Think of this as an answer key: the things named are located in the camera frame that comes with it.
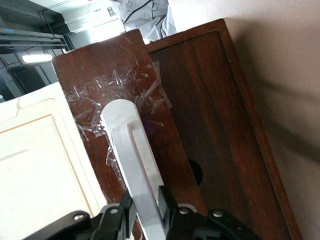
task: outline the metal screw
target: metal screw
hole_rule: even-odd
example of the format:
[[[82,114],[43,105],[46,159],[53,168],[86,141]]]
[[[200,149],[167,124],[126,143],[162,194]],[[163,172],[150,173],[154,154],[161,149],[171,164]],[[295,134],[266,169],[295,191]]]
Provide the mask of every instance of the metal screw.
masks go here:
[[[116,214],[117,212],[118,212],[118,209],[116,209],[116,208],[113,208],[113,209],[110,210],[111,214]]]
[[[222,217],[222,212],[220,212],[218,210],[215,210],[213,212],[213,216],[216,217],[216,218],[221,218]]]
[[[189,209],[186,207],[180,207],[179,211],[181,214],[184,214],[184,215],[189,213]]]
[[[75,215],[73,218],[74,218],[74,220],[79,220],[79,219],[82,219],[84,217],[84,215],[83,214],[77,214],[77,215]]]

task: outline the fluorescent light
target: fluorescent light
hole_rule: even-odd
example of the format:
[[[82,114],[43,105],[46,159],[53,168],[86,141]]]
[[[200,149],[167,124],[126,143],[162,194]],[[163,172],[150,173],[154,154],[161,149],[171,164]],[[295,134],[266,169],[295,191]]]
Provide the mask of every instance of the fluorescent light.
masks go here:
[[[25,55],[25,56],[22,56],[22,59],[27,64],[40,63],[40,62],[51,61],[52,56],[49,54]]]

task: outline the wooden cabinet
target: wooden cabinet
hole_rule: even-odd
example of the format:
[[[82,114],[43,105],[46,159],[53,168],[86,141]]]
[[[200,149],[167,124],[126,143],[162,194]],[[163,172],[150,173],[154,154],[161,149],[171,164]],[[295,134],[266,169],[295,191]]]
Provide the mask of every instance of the wooden cabinet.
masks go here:
[[[301,239],[223,19],[149,45],[134,30],[58,56],[53,65],[70,95],[114,70],[125,74],[128,65],[147,71],[144,84],[150,85],[155,71],[146,66],[152,61],[160,64],[172,109],[157,116],[163,126],[145,128],[163,181],[177,201],[193,204],[202,214],[226,209],[265,240]],[[86,106],[70,108],[75,113]],[[122,189],[105,164],[105,136],[84,145],[102,191],[118,202]],[[199,186],[188,160],[202,168]]]

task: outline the white plastic tool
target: white plastic tool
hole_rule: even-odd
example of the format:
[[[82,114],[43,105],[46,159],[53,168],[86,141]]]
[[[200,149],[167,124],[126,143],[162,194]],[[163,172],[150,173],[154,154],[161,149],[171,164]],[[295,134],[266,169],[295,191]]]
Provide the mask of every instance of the white plastic tool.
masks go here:
[[[101,119],[147,240],[166,239],[157,205],[163,181],[136,105],[125,99],[108,103]]]

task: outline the transparent plastic tape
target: transparent plastic tape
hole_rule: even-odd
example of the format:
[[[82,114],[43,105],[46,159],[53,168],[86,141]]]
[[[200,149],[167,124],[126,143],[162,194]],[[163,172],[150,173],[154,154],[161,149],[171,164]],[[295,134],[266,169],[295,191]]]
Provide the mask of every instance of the transparent plastic tape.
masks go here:
[[[116,99],[126,99],[135,103],[140,115],[149,117],[155,124],[163,125],[162,122],[152,118],[163,107],[172,107],[161,86],[159,62],[140,68],[139,71],[133,71],[130,66],[123,68],[126,74],[118,74],[114,70],[110,74],[95,77],[82,87],[73,87],[68,91],[70,94],[66,94],[75,124],[84,141],[106,135],[100,115],[104,106]],[[148,88],[141,87],[145,86],[143,81],[150,81],[147,72],[153,68],[156,72],[156,79]],[[85,109],[85,111],[77,112],[78,109]],[[108,149],[106,164],[113,167],[119,182],[125,188],[111,147]]]

